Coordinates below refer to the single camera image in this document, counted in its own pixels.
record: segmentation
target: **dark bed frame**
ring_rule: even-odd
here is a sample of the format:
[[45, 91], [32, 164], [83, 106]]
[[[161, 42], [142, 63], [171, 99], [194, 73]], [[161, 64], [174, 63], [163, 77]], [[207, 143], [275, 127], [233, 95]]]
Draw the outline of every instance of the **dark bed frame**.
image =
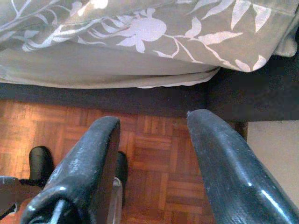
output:
[[0, 83], [0, 98], [158, 116], [209, 109], [232, 121], [297, 120], [298, 59], [298, 53], [272, 56], [251, 73], [221, 69], [209, 82], [190, 87], [87, 90]]

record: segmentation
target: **gray floral bedspread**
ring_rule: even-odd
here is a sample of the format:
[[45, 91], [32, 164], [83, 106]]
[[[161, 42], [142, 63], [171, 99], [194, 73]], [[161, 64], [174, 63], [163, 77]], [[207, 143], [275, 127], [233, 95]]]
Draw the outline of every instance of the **gray floral bedspread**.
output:
[[0, 50], [71, 41], [250, 72], [297, 50], [298, 0], [2, 0]]

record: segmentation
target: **parquet floor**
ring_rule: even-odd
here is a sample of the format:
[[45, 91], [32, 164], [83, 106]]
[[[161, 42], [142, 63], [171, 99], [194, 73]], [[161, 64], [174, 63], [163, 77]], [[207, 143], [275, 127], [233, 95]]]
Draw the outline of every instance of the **parquet floor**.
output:
[[[57, 165], [105, 115], [120, 118], [120, 150], [129, 161], [123, 224], [214, 223], [183, 118], [0, 100], [0, 175], [29, 178], [28, 154], [39, 145], [51, 150]], [[0, 223], [18, 224], [20, 216], [21, 211]]]

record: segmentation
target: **wooden floor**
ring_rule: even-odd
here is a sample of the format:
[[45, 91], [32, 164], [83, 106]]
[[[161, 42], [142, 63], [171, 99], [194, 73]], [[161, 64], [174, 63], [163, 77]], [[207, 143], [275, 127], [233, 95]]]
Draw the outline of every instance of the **wooden floor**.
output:
[[[214, 223], [182, 118], [0, 100], [0, 175], [29, 178], [28, 154], [39, 145], [51, 150], [57, 165], [90, 124], [105, 115], [120, 118], [120, 150], [129, 161], [123, 224]], [[21, 212], [0, 223], [19, 223]]]

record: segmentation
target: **white wall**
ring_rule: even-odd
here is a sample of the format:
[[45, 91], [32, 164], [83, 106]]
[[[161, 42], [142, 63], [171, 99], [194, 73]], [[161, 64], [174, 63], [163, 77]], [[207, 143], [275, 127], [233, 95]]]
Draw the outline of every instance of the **white wall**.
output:
[[299, 207], [299, 120], [249, 122], [247, 142]]

